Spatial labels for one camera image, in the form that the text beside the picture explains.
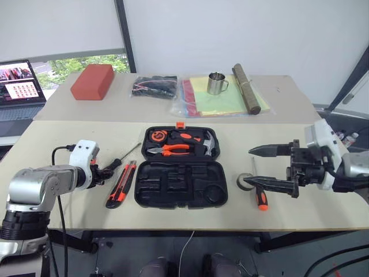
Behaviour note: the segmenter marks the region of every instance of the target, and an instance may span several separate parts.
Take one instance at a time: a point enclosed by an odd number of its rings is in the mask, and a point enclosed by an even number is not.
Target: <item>metal cup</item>
[[[219,72],[211,72],[209,74],[208,81],[208,93],[212,95],[218,95],[222,91],[226,91],[228,88],[229,82],[225,79],[225,75]]]

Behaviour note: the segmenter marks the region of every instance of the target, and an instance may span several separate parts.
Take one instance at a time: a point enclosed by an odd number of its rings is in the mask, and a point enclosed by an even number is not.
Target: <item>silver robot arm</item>
[[[69,165],[22,169],[13,177],[0,234],[0,276],[14,275],[14,269],[18,274],[29,272],[29,258],[16,263],[6,258],[41,253],[46,248],[46,228],[56,197],[92,185],[90,163],[98,151],[96,142],[80,140]]]

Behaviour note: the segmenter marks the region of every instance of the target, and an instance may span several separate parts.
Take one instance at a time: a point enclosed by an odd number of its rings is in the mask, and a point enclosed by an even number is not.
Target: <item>pliers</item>
[[[148,149],[148,152],[152,154],[161,153],[164,157],[169,157],[171,155],[189,154],[189,152],[171,152],[171,150],[175,149],[190,149],[190,146],[188,144],[173,144],[173,145],[165,144],[163,147],[150,148]]]

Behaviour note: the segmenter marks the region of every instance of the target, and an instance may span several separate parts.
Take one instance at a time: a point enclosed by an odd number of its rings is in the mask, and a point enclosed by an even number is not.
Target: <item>hammer head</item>
[[[208,136],[209,136],[209,139],[204,140],[204,146],[206,146],[205,156],[211,156],[212,155],[212,150],[215,147],[214,138],[213,138],[212,134],[209,131],[208,131]]]

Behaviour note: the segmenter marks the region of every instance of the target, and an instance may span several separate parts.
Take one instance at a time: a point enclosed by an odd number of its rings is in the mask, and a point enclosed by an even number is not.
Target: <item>table leg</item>
[[[336,235],[343,235],[350,232],[351,231],[293,232],[277,238],[269,239],[264,235],[261,235],[261,242],[256,244],[255,251],[257,253],[270,252],[271,250],[296,246],[298,244],[304,244],[306,242],[334,237]]]

